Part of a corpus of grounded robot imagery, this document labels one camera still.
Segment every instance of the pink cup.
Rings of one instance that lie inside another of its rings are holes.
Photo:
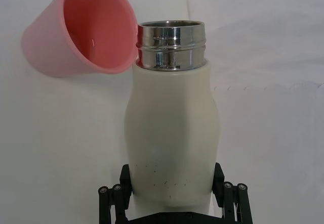
[[[137,57],[137,21],[127,0],[53,0],[24,31],[22,49],[54,77],[121,73]]]

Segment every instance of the metal bottle neck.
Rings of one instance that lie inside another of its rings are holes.
[[[196,21],[157,21],[138,25],[139,67],[186,71],[206,64],[205,25]]]

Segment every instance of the pink thermos cap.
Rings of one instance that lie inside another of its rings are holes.
[[[137,21],[127,0],[53,0],[26,28],[22,49],[48,76],[116,74],[137,57]]]

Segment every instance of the white thermos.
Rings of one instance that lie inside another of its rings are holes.
[[[126,142],[137,215],[208,213],[219,133],[204,59],[205,26],[138,26],[139,59],[126,111]]]

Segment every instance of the white backdrop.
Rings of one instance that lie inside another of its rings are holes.
[[[49,78],[19,50],[50,1],[0,0],[0,223],[96,223],[97,189],[127,161],[131,71]],[[130,2],[139,22],[188,17],[186,0]],[[321,223],[323,6],[188,0],[190,18],[206,23],[218,161],[227,180],[248,184],[255,223]]]

